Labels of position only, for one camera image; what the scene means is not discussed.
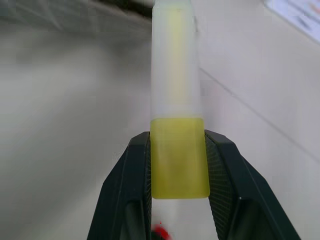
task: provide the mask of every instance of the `floor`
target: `floor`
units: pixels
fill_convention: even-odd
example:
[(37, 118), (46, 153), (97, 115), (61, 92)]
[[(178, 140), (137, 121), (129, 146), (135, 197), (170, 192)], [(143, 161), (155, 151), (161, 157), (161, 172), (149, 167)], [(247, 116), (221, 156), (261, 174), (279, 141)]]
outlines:
[[(193, 5), (206, 128), (267, 179), (301, 239), (319, 239), (320, 45), (260, 0)], [(0, 28), (0, 238), (86, 239), (102, 182), (150, 127), (151, 43)], [(175, 240), (217, 239), (207, 199), (152, 214)]]

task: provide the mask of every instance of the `yellow liquid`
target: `yellow liquid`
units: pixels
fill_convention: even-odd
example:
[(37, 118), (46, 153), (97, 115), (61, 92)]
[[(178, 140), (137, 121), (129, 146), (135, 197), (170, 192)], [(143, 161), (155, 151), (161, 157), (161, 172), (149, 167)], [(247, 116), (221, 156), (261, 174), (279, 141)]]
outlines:
[(204, 121), (151, 121), (151, 194), (155, 199), (207, 198), (210, 194)]

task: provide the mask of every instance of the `red object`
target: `red object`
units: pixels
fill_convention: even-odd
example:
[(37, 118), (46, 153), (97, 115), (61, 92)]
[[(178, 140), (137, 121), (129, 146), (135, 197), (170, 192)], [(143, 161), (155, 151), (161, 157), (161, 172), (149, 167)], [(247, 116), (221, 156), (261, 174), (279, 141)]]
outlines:
[(159, 236), (161, 236), (164, 240), (171, 240), (171, 236), (161, 225), (156, 225), (154, 231), (159, 234)]

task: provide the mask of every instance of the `translucent container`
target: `translucent container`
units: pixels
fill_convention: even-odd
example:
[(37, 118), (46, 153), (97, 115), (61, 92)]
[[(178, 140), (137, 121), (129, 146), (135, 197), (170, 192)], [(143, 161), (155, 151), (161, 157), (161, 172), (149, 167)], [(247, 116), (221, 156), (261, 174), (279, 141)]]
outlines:
[(155, 2), (150, 139), (152, 196), (156, 199), (210, 194), (195, 37), (188, 0)]

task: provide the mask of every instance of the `frosted plastic tube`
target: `frosted plastic tube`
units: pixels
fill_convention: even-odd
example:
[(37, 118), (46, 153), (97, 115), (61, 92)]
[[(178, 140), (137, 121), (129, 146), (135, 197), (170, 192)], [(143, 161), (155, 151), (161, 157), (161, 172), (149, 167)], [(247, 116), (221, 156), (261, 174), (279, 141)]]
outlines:
[(204, 121), (189, 0), (157, 0), (152, 16), (151, 188), (158, 199), (209, 195)]

